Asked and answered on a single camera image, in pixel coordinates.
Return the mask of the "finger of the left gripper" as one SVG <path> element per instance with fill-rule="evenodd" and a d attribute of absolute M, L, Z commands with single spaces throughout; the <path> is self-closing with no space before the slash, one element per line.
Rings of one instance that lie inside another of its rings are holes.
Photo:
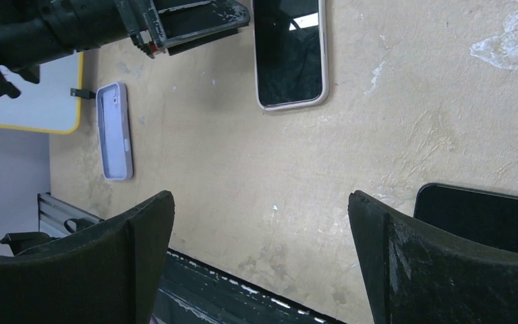
<path fill-rule="evenodd" d="M 250 13 L 238 1 L 149 1 L 151 41 L 147 55 L 176 55 L 237 34 L 250 23 Z"/>

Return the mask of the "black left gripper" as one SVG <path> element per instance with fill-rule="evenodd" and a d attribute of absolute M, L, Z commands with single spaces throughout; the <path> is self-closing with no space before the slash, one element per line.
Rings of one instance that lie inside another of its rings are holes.
<path fill-rule="evenodd" d="M 147 30 L 151 1 L 0 1 L 0 65 L 20 71 Z"/>

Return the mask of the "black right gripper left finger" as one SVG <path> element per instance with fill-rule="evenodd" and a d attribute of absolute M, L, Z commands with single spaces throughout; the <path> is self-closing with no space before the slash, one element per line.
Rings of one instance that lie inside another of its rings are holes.
<path fill-rule="evenodd" d="M 175 215 L 162 191 L 74 234 L 0 256 L 0 323 L 149 323 Z"/>

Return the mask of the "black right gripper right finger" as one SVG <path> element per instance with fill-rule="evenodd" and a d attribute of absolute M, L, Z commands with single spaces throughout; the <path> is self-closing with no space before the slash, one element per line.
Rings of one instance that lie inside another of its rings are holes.
<path fill-rule="evenodd" d="M 518 253 L 467 240 L 360 190 L 349 196 L 375 323 L 518 323 Z"/>

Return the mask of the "lavender phone case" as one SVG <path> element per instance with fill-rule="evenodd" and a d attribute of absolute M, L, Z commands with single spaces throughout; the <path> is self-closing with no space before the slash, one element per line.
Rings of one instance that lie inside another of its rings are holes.
<path fill-rule="evenodd" d="M 96 92 L 99 151 L 105 179 L 130 180 L 134 174 L 127 88 L 114 82 Z"/>

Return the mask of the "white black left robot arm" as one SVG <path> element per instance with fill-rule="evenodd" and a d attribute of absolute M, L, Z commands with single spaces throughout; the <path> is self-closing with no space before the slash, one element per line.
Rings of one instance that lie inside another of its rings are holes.
<path fill-rule="evenodd" d="M 130 38 L 149 57 L 177 54 L 250 23 L 237 1 L 0 1 L 0 66 L 40 81 L 40 66 Z M 0 97 L 20 90 L 0 72 Z M 163 190 L 63 238 L 6 235 L 0 323 L 149 323 L 175 215 Z"/>

